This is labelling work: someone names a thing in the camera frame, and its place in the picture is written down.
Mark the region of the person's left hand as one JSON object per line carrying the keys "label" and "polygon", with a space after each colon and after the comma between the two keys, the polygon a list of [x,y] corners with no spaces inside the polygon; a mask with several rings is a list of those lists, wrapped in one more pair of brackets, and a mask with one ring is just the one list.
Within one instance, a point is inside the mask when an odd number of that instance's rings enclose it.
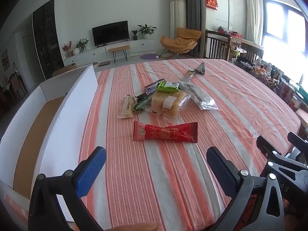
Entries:
{"label": "person's left hand", "polygon": [[159,225],[157,223],[138,223],[133,225],[121,225],[107,229],[107,231],[157,231]]}

